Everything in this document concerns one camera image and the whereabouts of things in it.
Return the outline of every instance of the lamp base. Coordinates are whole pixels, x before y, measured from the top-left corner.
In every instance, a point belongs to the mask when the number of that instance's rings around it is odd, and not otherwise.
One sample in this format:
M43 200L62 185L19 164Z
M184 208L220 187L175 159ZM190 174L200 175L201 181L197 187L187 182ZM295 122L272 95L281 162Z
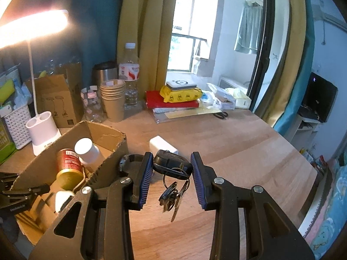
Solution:
M49 111L31 118L25 126L29 130L33 142L34 155L36 156L61 137L61 133Z

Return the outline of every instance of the red book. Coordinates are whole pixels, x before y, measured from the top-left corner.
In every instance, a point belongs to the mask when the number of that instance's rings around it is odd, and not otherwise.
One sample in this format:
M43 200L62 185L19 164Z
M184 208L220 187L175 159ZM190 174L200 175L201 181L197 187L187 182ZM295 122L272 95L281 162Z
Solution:
M160 108L160 107L199 107L199 102L185 101L185 102L164 102L163 97L159 94L159 91L147 91L146 92L146 105L147 108Z

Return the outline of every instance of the key fob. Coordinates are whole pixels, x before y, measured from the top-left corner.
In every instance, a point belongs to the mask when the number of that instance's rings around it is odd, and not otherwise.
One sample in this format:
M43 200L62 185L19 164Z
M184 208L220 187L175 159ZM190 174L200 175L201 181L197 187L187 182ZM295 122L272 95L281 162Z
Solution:
M154 171L166 174L178 180L187 180L193 172L193 166L183 156L167 150L159 150L154 158Z

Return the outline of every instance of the lamp head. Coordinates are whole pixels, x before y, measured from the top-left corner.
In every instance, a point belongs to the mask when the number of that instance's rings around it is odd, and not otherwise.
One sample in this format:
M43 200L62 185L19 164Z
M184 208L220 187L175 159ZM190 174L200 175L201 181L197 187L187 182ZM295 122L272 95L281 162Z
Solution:
M58 33L68 24L67 10L25 16L0 27L0 49L36 37Z

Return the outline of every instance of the paper cup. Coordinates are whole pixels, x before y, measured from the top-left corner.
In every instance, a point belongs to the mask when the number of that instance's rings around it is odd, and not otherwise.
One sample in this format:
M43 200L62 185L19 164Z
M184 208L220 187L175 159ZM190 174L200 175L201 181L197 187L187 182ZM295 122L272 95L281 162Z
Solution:
M120 122L124 118L125 96L115 99L103 99L107 117L112 122Z
M115 91L104 91L101 90L101 94L115 94L115 93L120 93L120 92L125 92L125 88L124 89L119 89L119 90L115 90Z
M103 99L107 99L107 98L119 98L119 97L123 97L123 96L125 96L125 93L123 92L123 93L119 93L119 94L110 94L110 95L102 95L101 97L103 98Z
M114 90L119 89L125 86L125 81L120 79L113 79L104 81L101 83L100 89L101 90Z

